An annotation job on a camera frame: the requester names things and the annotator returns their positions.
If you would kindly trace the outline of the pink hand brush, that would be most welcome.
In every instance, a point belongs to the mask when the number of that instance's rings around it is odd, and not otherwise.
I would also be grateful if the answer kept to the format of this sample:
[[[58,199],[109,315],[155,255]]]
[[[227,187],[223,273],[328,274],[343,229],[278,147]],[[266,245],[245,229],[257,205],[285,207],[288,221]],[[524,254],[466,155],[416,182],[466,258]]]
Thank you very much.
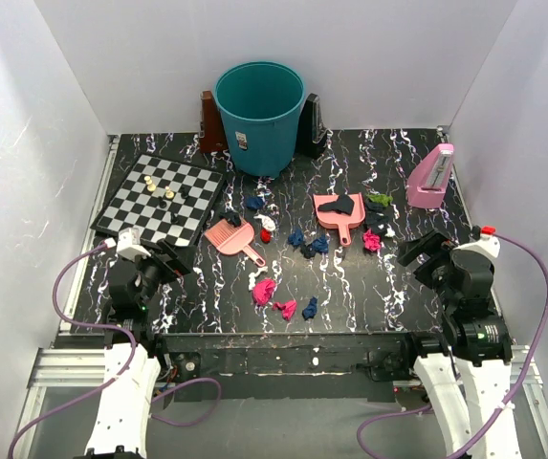
[[[226,220],[220,220],[204,235],[221,254],[231,256],[244,253],[257,267],[266,266],[265,258],[252,247],[254,229],[247,221],[241,220],[241,225],[234,227]]]

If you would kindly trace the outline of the pink dustpan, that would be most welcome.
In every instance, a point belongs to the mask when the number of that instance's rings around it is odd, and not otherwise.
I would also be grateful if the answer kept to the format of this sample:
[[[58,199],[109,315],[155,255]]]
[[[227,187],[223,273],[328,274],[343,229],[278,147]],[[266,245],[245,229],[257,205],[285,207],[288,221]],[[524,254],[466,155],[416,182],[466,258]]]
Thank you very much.
[[[359,193],[348,195],[348,198],[354,203],[350,214],[320,209],[321,206],[335,203],[339,197],[336,194],[314,195],[313,202],[319,224],[325,229],[336,230],[339,234],[340,244],[348,247],[352,243],[351,230],[363,223],[365,209],[362,196]]]

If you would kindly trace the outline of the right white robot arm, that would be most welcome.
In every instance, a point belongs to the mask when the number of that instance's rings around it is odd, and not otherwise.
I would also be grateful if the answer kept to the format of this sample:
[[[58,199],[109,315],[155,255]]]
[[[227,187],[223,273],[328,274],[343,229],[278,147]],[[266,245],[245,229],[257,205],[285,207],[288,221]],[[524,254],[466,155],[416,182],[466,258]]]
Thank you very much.
[[[457,245],[439,231],[400,244],[397,260],[422,263],[414,277],[437,294],[441,333],[412,333],[402,372],[420,380],[441,429],[446,453],[462,458],[518,458],[512,383],[512,338],[492,295],[500,242],[478,229]]]

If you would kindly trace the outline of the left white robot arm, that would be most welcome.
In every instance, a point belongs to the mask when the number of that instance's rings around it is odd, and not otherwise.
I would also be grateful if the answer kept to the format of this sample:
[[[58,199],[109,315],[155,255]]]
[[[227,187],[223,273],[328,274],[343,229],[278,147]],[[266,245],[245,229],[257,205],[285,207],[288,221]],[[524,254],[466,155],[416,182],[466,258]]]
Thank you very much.
[[[133,229],[120,233],[118,263],[109,277],[104,332],[104,380],[97,418],[82,458],[144,458],[146,429],[155,383],[171,369],[167,347],[148,318],[148,305],[164,284],[192,272],[193,247],[169,239],[154,249],[141,244]]]

